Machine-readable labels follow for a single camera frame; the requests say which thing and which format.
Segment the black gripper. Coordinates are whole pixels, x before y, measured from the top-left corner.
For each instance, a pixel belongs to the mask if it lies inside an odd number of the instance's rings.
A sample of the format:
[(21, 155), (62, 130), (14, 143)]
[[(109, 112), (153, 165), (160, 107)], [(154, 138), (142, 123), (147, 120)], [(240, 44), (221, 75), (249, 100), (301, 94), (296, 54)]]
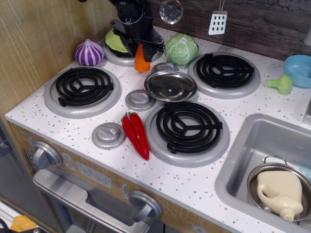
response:
[(136, 55), (138, 44), (146, 62), (151, 62), (158, 49), (164, 48), (164, 39), (153, 28), (155, 13), (142, 11), (138, 17), (118, 17), (110, 21), (114, 34), (118, 35), (122, 44), (131, 56)]

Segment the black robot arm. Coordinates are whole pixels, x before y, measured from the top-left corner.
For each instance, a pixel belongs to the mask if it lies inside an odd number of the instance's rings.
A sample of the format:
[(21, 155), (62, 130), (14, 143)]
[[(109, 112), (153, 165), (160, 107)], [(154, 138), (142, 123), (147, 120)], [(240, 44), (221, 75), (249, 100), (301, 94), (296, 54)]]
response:
[(150, 0), (112, 0), (118, 18), (101, 42), (105, 59), (115, 65), (133, 67), (138, 46), (147, 62), (156, 61), (164, 51), (164, 39), (154, 29), (156, 5)]

